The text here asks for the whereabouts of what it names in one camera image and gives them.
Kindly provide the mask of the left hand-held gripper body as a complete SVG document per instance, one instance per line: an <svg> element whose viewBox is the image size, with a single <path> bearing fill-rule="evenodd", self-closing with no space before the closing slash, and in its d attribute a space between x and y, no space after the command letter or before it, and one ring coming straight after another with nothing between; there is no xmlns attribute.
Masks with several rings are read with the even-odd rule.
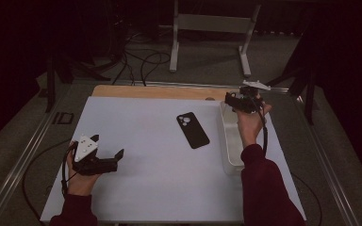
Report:
<svg viewBox="0 0 362 226"><path fill-rule="evenodd" d="M98 141L94 142L90 137L82 135L73 155L73 170L81 175L95 175L113 172L118 169L118 163L113 158L100 159L96 156Z"/></svg>

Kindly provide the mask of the white metal stand frame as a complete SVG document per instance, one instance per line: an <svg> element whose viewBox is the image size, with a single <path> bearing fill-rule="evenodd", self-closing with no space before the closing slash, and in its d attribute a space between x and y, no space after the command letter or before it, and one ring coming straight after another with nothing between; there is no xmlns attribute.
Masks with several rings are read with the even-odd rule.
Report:
<svg viewBox="0 0 362 226"><path fill-rule="evenodd" d="M244 34L245 41L239 47L239 60L243 75L245 77L250 77L252 75L252 72L247 56L247 49L252 39L255 24L260 10L261 6L259 4L255 4L253 13L250 18L185 14L179 12L179 0L173 0L173 46L170 58L170 72L175 73L177 71L179 31L193 30Z"/></svg>

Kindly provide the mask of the person's left hand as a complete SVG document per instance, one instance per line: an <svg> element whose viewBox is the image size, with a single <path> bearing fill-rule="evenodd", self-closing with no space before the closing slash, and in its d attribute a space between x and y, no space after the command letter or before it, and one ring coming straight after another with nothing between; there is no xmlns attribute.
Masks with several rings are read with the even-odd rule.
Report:
<svg viewBox="0 0 362 226"><path fill-rule="evenodd" d="M73 170L73 152L69 152L67 155L68 175L69 180L67 182L67 193L76 196L89 196L97 182L100 174L95 175L81 175Z"/></svg>

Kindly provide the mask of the person's right hand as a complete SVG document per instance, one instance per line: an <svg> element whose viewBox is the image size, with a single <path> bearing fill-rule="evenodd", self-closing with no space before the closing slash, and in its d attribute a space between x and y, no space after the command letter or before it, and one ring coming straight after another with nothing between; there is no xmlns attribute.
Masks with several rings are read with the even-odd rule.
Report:
<svg viewBox="0 0 362 226"><path fill-rule="evenodd" d="M256 138L263 127L264 116L272 109L271 105L263 104L263 108L256 113L248 114L237 110L238 129L244 148L256 144Z"/></svg>

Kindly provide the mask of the black phone case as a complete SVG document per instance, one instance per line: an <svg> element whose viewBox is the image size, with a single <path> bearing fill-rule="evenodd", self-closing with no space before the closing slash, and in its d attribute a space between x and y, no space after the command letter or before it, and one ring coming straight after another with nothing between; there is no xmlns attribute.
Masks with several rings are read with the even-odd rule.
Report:
<svg viewBox="0 0 362 226"><path fill-rule="evenodd" d="M204 128L193 112L178 115L176 120L192 149L197 149L210 143Z"/></svg>

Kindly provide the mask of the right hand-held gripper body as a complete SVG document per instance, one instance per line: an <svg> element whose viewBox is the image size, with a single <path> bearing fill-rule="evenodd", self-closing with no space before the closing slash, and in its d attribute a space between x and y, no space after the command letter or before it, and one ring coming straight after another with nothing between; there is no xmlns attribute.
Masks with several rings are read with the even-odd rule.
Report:
<svg viewBox="0 0 362 226"><path fill-rule="evenodd" d="M242 101L242 110L246 113L255 113L263 108L263 99L259 96L261 90L271 90L259 81L242 82L239 88L240 100Z"/></svg>

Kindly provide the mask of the white plastic tray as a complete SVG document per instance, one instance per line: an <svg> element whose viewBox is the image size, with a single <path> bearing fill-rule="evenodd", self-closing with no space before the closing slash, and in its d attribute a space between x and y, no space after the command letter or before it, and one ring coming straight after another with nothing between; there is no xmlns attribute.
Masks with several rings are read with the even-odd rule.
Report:
<svg viewBox="0 0 362 226"><path fill-rule="evenodd" d="M243 150L238 128L238 115L225 102L220 102L218 126L222 151L222 165L226 174L239 175L244 169L240 158Z"/></svg>

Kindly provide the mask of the white table mat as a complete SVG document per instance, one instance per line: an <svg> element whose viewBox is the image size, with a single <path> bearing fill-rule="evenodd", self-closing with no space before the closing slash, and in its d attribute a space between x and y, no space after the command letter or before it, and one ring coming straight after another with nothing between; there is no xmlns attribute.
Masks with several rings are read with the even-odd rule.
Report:
<svg viewBox="0 0 362 226"><path fill-rule="evenodd" d="M210 143L192 149L176 117L193 112ZM102 175L91 209L102 222L242 222L240 175L222 165L220 101L90 97L73 138L99 135L100 158L124 149Z"/></svg>

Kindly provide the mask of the black tripod stand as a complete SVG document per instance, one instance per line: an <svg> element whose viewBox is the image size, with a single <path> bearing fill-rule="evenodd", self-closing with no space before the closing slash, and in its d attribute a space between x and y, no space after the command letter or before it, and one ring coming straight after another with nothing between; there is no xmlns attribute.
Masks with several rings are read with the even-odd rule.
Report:
<svg viewBox="0 0 362 226"><path fill-rule="evenodd" d="M63 83L72 83L75 67L88 77L97 81L109 81L84 63L92 63L85 30L79 19L53 18L45 29L45 53L47 66L47 107L50 112L56 103L56 75Z"/></svg>
<svg viewBox="0 0 362 226"><path fill-rule="evenodd" d="M268 86L275 86L292 78L293 82L288 88L288 93L291 96L298 97L305 92L304 116L310 124L313 123L312 111L316 79L315 63L319 56L317 44L317 38L311 36L308 31L305 31L300 37L282 74L267 82Z"/></svg>

